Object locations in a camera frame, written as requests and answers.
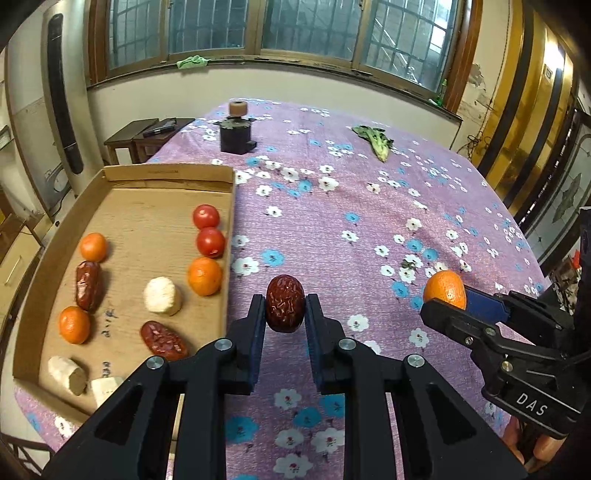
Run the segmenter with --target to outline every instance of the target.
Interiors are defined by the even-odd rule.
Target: windowsill
[[[374,88],[378,88],[378,89],[383,89],[383,90],[388,90],[390,92],[394,92],[397,95],[399,95],[400,97],[403,97],[404,99],[406,99],[407,101],[414,103],[422,108],[425,108],[429,111],[431,111],[432,113],[435,113],[437,115],[443,116],[449,120],[451,120],[452,122],[456,122],[458,125],[462,124],[462,118],[459,115],[456,115],[453,112],[450,112],[448,110],[446,110],[443,107],[439,107],[437,105],[434,105],[433,103],[431,103],[428,99],[425,99],[421,96],[416,95],[415,93],[409,92],[407,90],[404,89],[400,89],[400,88],[396,88],[393,87],[391,85],[386,85],[384,83],[381,83],[371,77],[367,77],[364,74],[354,74],[351,75],[349,73],[345,73],[345,72],[340,72],[338,70],[332,70],[332,69],[327,69],[327,68],[322,68],[322,67],[314,67],[314,66],[309,66],[309,65],[303,65],[303,64],[298,64],[294,61],[288,61],[288,60],[266,60],[266,59],[217,59],[217,60],[209,60],[209,64],[207,65],[207,67],[201,67],[201,68],[195,68],[195,69],[190,69],[190,70],[186,70],[185,72],[187,73],[198,73],[199,71],[203,70],[203,69],[209,69],[209,68],[215,68],[215,67],[219,67],[219,66],[241,66],[241,65],[257,65],[257,66],[263,66],[263,65],[269,65],[269,66],[281,66],[281,67],[291,67],[297,70],[300,70],[302,68],[306,69],[306,70],[312,70],[314,72],[317,73],[325,73],[325,74],[330,74],[330,75],[334,75],[334,76],[338,76],[342,79],[346,79],[346,80],[352,80],[354,82],[359,82],[365,86],[371,86]],[[169,70],[177,70],[177,66],[175,63],[171,63],[171,64],[162,64],[162,65],[157,65],[154,67],[150,67],[147,69],[143,69],[143,70],[136,70],[134,72],[129,72],[129,73],[124,73],[121,75],[118,75],[116,77],[111,77],[108,78],[106,80],[103,80],[101,82],[95,83],[94,85],[90,85],[87,90],[93,90],[99,87],[102,87],[104,85],[108,85],[111,83],[116,83],[116,82],[120,82],[123,80],[127,80],[130,78],[135,78],[135,77],[143,77],[143,76],[148,76],[151,74],[155,74],[155,73],[159,73],[159,72],[163,72],[163,71],[169,71]]]

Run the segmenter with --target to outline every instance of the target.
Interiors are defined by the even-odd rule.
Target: black container
[[[241,116],[229,116],[220,122],[220,150],[236,155],[244,155],[254,150],[256,142],[251,140],[252,122],[253,119]]]

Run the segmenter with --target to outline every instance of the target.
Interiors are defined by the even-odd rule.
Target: window
[[[247,0],[174,0],[170,53],[244,47]]]
[[[433,98],[453,53],[470,60],[478,34],[471,18],[482,0],[90,0],[105,17],[89,35],[108,32],[105,50],[89,47],[93,83],[173,65],[191,55],[334,70]],[[466,27],[458,33],[460,23]],[[102,45],[105,40],[89,45]]]
[[[437,91],[457,0],[378,0],[364,63]]]
[[[160,55],[160,0],[112,0],[111,69]]]
[[[262,47],[351,60],[359,0],[269,0]]]

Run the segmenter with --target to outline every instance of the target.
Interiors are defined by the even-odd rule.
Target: green cloth
[[[192,69],[195,67],[206,67],[208,59],[204,59],[200,55],[195,55],[194,57],[189,57],[184,60],[180,60],[177,62],[178,69]]]

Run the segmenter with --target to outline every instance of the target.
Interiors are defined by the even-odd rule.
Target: electrical wire
[[[58,208],[58,209],[57,209],[57,210],[56,210],[54,213],[51,213],[51,214],[49,215],[49,217],[51,218],[51,221],[52,221],[53,223],[55,223],[55,218],[56,218],[56,215],[57,215],[58,213],[60,213],[60,210],[61,210],[62,204],[64,203],[64,197],[65,197],[65,195],[64,195],[64,196],[61,198],[61,200],[60,200],[60,206],[59,206],[59,208]]]
[[[472,155],[474,155],[474,149],[480,145],[482,141],[484,141],[483,148],[486,150],[488,149],[492,138],[491,137],[484,137],[482,136],[482,132],[478,132],[476,135],[468,135],[467,136],[468,142],[465,145],[462,145],[460,148],[457,149],[456,153],[460,153],[464,148],[466,149],[466,158],[468,160],[472,160]]]

